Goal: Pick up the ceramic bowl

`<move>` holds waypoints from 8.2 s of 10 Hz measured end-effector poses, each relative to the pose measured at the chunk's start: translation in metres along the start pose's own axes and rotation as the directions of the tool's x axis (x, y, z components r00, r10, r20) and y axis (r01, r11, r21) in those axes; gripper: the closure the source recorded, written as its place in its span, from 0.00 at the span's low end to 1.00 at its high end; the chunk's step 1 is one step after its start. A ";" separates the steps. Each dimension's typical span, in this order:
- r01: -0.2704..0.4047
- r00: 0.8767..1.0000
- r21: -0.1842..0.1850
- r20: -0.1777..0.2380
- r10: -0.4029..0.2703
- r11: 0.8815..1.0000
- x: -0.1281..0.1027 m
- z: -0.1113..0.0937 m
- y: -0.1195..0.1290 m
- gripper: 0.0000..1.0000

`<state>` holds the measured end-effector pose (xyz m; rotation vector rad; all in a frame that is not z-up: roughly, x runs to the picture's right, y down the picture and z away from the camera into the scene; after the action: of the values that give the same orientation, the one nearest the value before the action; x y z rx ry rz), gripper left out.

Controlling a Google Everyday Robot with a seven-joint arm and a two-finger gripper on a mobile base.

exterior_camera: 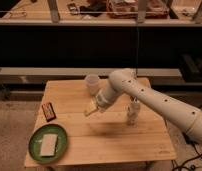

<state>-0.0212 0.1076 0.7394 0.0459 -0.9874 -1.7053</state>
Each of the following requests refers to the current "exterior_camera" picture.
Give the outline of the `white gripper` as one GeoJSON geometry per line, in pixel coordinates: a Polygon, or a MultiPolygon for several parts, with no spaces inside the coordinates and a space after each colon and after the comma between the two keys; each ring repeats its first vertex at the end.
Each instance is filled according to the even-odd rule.
{"type": "Polygon", "coordinates": [[[102,91],[99,91],[95,96],[95,101],[91,101],[84,111],[85,116],[89,116],[92,113],[96,112],[98,109],[100,112],[106,111],[110,103],[105,99],[102,91]]]}

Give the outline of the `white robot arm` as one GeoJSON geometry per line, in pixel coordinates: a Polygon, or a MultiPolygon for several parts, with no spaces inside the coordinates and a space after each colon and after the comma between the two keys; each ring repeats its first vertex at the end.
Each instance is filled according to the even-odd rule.
{"type": "Polygon", "coordinates": [[[111,72],[105,87],[101,88],[85,109],[84,115],[111,107],[122,94],[136,98],[154,112],[177,126],[182,132],[202,145],[202,110],[155,91],[134,78],[132,69],[111,72]]]}

